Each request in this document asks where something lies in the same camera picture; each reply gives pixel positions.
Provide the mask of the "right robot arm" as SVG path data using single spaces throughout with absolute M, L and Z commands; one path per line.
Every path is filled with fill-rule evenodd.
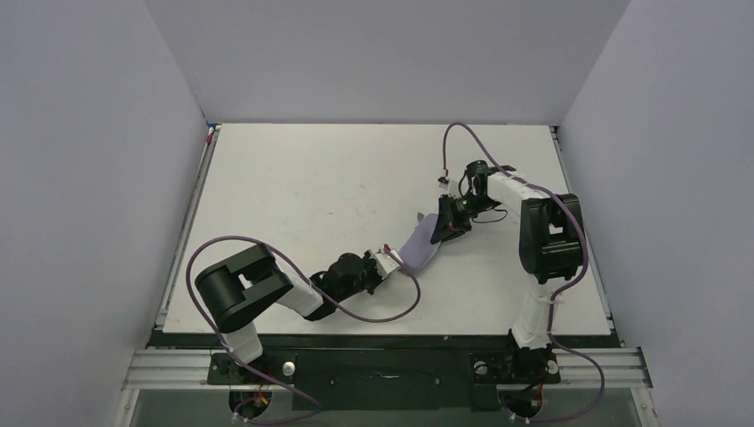
M 503 371 L 514 383 L 541 382 L 557 372 L 551 357 L 557 299 L 569 280 L 586 271 L 580 201 L 574 194 L 552 196 L 525 183 L 513 168 L 494 168 L 484 160 L 467 164 L 462 177 L 466 190 L 438 200 L 430 241 L 461 237 L 481 213 L 497 207 L 518 218 L 518 255 L 528 285 L 507 336 Z

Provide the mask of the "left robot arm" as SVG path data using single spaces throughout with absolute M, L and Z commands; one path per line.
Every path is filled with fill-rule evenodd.
M 231 352 L 250 365 L 263 354 L 254 320 L 265 310 L 277 304 L 307 321 L 326 318 L 337 303 L 373 294 L 398 270 L 395 254 L 345 253 L 327 270 L 303 279 L 283 271 L 268 246 L 257 245 L 201 271 L 195 288 Z

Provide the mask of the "lavender umbrella case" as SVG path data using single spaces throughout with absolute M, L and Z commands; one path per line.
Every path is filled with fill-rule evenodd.
M 398 250 L 404 266 L 413 274 L 418 274 L 437 254 L 441 244 L 431 242 L 438 221 L 437 213 L 424 215 L 416 224 L 412 234 Z

